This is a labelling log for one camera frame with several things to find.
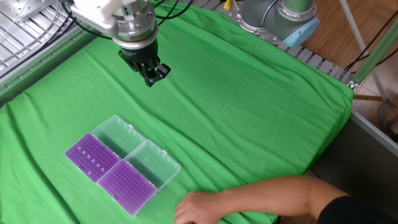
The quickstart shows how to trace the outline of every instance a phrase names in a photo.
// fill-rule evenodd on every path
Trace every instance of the green tablecloth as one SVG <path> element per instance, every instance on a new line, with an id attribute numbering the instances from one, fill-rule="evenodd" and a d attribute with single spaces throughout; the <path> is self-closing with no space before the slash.
<path id="1" fill-rule="evenodd" d="M 1 223 L 173 223 L 191 190 L 303 174 L 349 117 L 347 86 L 216 12 L 192 7 L 158 41 L 172 72 L 152 88 L 116 44 L 96 39 L 0 109 Z M 182 166 L 137 219 L 63 155 L 114 114 Z M 275 218 L 235 213 L 220 223 Z"/>

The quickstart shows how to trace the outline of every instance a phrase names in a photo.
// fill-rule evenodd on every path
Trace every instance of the black sleeve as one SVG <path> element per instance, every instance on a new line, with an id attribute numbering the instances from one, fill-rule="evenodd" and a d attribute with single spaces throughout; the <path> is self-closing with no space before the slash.
<path id="1" fill-rule="evenodd" d="M 336 198 L 319 214 L 318 224 L 398 224 L 388 215 L 350 196 Z"/>

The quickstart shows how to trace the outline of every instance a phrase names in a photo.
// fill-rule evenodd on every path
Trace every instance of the wooden floor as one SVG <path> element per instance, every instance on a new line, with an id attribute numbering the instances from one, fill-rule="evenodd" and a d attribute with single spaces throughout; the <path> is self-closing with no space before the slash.
<path id="1" fill-rule="evenodd" d="M 317 4 L 317 17 L 320 20 L 320 26 L 311 38 L 306 41 L 304 46 L 338 66 L 345 68 L 345 66 L 350 64 L 360 54 L 361 50 L 348 24 L 343 8 L 338 0 L 316 0 L 315 2 Z M 393 13 L 398 10 L 397 0 L 349 0 L 348 4 L 366 45 Z M 352 71 L 356 71 L 360 65 L 353 67 Z M 375 71 L 381 80 L 382 87 L 385 89 L 389 100 L 398 105 L 398 54 L 378 66 Z M 358 88 L 356 97 L 360 97 L 360 95 L 380 96 L 372 76 L 368 76 Z M 352 108 L 376 127 L 380 128 L 381 125 L 378 118 L 378 107 L 380 104 L 380 101 L 354 100 Z M 387 113 L 387 119 L 395 116 L 398 116 L 398 112 L 390 109 Z M 281 224 L 316 223 L 317 221 L 310 216 L 282 217 L 281 219 Z"/>

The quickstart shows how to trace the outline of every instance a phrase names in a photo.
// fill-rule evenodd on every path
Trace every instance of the pipette tip box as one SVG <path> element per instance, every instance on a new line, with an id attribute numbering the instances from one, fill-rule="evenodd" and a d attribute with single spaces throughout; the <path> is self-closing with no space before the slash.
<path id="1" fill-rule="evenodd" d="M 181 169 L 165 150 L 116 115 L 83 136 L 65 155 L 133 217 Z"/>

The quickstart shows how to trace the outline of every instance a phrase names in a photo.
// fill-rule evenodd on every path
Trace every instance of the gray robot arm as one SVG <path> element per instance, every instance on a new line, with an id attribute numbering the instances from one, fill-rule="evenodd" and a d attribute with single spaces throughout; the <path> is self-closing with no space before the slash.
<path id="1" fill-rule="evenodd" d="M 239 25 L 255 33 L 265 28 L 289 47 L 308 39 L 319 25 L 314 0 L 247 0 Z"/>
<path id="2" fill-rule="evenodd" d="M 147 86 L 165 78 L 170 68 L 160 63 L 155 10 L 145 0 L 75 0 L 77 18 L 112 38 L 119 56 L 144 78 Z"/>

